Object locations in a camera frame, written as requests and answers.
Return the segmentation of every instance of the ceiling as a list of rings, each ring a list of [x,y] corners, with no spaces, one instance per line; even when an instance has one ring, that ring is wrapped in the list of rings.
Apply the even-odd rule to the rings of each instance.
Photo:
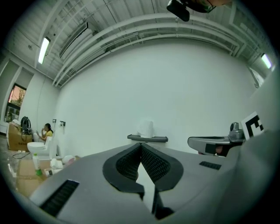
[[[123,47],[173,39],[203,42],[227,51],[249,65],[261,54],[275,58],[259,26],[235,3],[216,7],[209,14],[189,10],[183,22],[166,9],[169,0],[38,0],[17,21],[4,48],[38,69],[56,86],[98,59]],[[91,25],[79,45],[65,59],[60,53],[82,24]],[[38,63],[43,38],[48,37],[46,57]]]

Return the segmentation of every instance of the window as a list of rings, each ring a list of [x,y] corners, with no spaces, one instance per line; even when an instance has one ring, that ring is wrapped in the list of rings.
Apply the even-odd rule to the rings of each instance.
[[[259,88],[264,82],[263,77],[258,72],[253,70],[252,68],[249,68],[249,69],[250,69],[250,72],[251,72],[255,82],[256,82],[255,87]]]
[[[6,107],[5,122],[11,122],[14,119],[18,120],[25,92],[26,88],[14,84]]]

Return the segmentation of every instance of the woman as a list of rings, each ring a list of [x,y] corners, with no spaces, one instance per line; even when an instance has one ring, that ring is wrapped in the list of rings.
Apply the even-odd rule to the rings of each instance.
[[[51,125],[49,123],[46,123],[44,128],[42,128],[42,136],[39,135],[39,132],[36,131],[37,135],[39,136],[40,139],[42,139],[43,141],[47,140],[47,137],[52,137],[53,136],[53,130],[51,128]]]

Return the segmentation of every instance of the cardboard box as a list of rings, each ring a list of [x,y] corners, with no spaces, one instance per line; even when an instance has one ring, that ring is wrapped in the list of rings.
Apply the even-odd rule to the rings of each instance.
[[[50,160],[40,160],[40,167],[42,170],[42,175],[37,176],[35,172],[35,167],[33,160],[20,160],[17,169],[17,188],[16,190],[26,197],[30,195],[47,179],[44,172],[45,169],[50,168]]]
[[[9,149],[13,151],[26,151],[29,152],[27,148],[27,143],[32,142],[32,135],[23,135],[21,134],[20,125],[10,122],[9,123]]]

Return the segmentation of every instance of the ceiling light fixture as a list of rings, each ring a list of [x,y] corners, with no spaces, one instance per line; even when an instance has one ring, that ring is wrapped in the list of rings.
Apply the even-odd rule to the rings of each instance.
[[[47,37],[45,37],[44,40],[43,40],[43,43],[42,43],[42,46],[41,46],[41,49],[40,49],[39,59],[38,59],[38,62],[40,64],[43,64],[43,60],[44,60],[44,57],[46,55],[46,51],[47,51],[47,48],[49,46],[50,41],[51,40]]]
[[[270,60],[268,59],[267,55],[266,55],[266,54],[263,54],[261,58],[262,58],[263,62],[266,64],[266,66],[267,66],[268,68],[271,68],[271,62],[270,62]]]

